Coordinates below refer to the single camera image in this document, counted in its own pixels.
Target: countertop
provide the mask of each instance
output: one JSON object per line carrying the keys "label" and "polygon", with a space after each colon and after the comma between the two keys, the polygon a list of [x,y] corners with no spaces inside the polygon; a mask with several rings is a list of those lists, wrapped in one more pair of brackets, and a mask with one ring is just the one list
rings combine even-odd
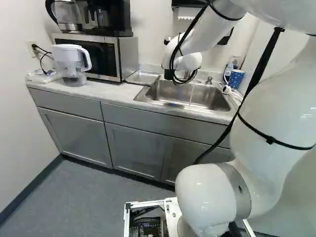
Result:
{"label": "countertop", "polygon": [[40,89],[63,95],[99,101],[102,103],[108,103],[112,105],[125,106],[161,114],[197,119],[201,121],[214,122],[225,125],[230,123],[235,112],[237,111],[236,107],[231,101],[228,101],[231,107],[231,111],[229,112],[195,112],[179,108],[172,108],[161,105],[154,105],[151,103],[134,101],[134,97],[140,92],[140,90],[144,86],[127,83],[114,84],[111,82],[98,82],[88,80],[85,86],[69,87],[65,85],[62,79],[59,79],[47,84],[38,83],[34,81],[26,81],[26,86],[29,88]]}

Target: floor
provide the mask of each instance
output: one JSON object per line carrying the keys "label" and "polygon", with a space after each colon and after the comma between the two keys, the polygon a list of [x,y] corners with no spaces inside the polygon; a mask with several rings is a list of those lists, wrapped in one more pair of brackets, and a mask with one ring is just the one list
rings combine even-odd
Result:
{"label": "floor", "polygon": [[0,229],[0,237],[122,237],[126,201],[171,191],[63,161]]}

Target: faucet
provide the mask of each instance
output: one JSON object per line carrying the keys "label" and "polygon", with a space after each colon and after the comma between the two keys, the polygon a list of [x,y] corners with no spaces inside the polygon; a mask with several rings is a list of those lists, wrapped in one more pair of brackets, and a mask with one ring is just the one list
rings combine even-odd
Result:
{"label": "faucet", "polygon": [[212,80],[213,80],[213,77],[209,76],[207,78],[207,81],[205,82],[205,85],[212,85]]}

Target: kitchen sink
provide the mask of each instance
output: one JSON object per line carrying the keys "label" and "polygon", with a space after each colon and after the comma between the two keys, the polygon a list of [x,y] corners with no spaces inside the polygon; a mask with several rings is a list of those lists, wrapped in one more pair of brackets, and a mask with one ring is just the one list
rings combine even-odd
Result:
{"label": "kitchen sink", "polygon": [[158,79],[150,87],[145,86],[134,100],[187,110],[231,110],[225,95],[216,85],[194,82],[175,85],[170,80]]}

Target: black strap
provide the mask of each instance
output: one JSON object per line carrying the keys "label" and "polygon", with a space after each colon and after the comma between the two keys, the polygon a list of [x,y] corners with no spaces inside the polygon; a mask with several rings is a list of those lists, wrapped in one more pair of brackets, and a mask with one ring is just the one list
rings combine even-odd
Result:
{"label": "black strap", "polygon": [[224,18],[225,20],[228,20],[228,21],[239,21],[241,18],[230,18],[230,17],[227,17],[227,16],[224,16],[222,13],[220,13],[218,10],[216,10],[216,8],[213,6],[213,3],[209,3],[208,4],[210,6],[210,8],[217,14],[219,15],[220,17]]}
{"label": "black strap", "polygon": [[242,121],[252,131],[254,131],[258,135],[260,135],[264,139],[266,139],[267,143],[269,143],[270,145],[273,144],[273,143],[276,143],[276,144],[284,146],[284,147],[288,147],[288,148],[295,149],[295,150],[301,150],[301,151],[310,150],[310,149],[312,149],[315,146],[315,145],[313,145],[311,147],[297,147],[297,146],[293,146],[293,145],[289,145],[287,143],[281,142],[281,141],[277,140],[276,138],[274,138],[272,136],[269,136],[269,135],[259,131],[257,128],[255,128],[252,125],[250,125],[249,123],[247,123],[246,120],[243,119],[243,117],[240,115],[239,112],[237,113],[237,115],[238,115],[238,118],[240,119],[240,121]]}

